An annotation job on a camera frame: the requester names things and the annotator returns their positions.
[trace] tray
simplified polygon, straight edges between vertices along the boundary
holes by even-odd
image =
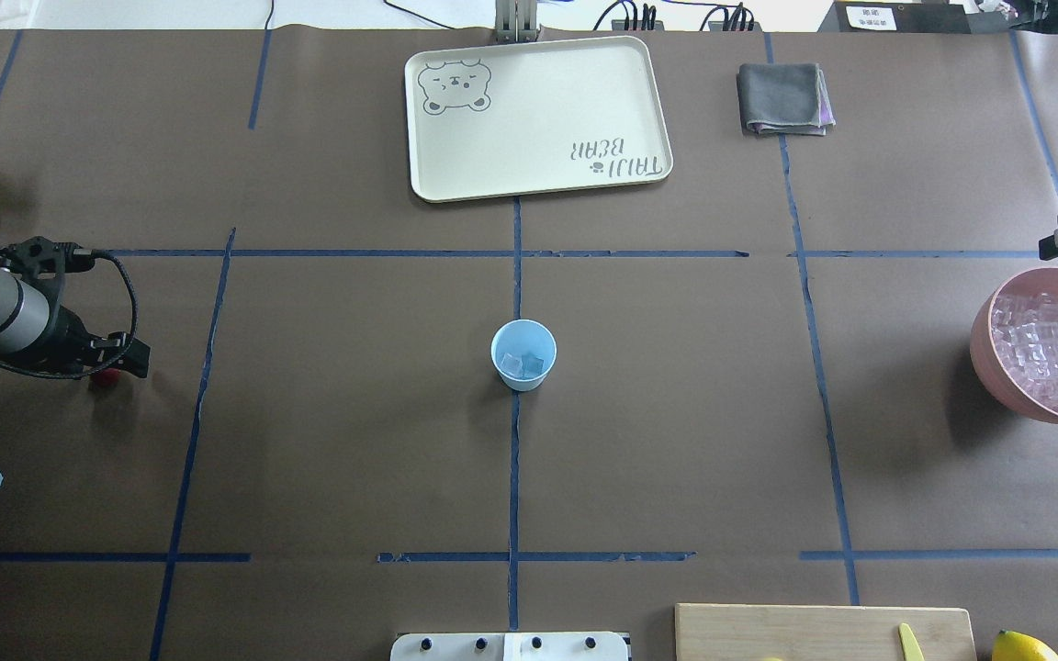
[[[406,91],[411,185],[430,202],[645,184],[672,171],[638,38],[419,53]]]

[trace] label sticker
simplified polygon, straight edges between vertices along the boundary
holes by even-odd
[[[847,7],[847,24],[856,30],[895,32],[893,7]]]

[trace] gray cloth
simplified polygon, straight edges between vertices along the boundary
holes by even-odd
[[[742,124],[755,133],[825,135],[835,125],[818,65],[742,65]]]

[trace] metal clamp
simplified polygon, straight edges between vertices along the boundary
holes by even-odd
[[[496,0],[496,41],[537,41],[537,0]]]

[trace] yellow knife handle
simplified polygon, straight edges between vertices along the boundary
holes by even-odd
[[[920,645],[916,643],[912,628],[906,623],[900,623],[900,647],[904,649],[904,661],[925,661]]]

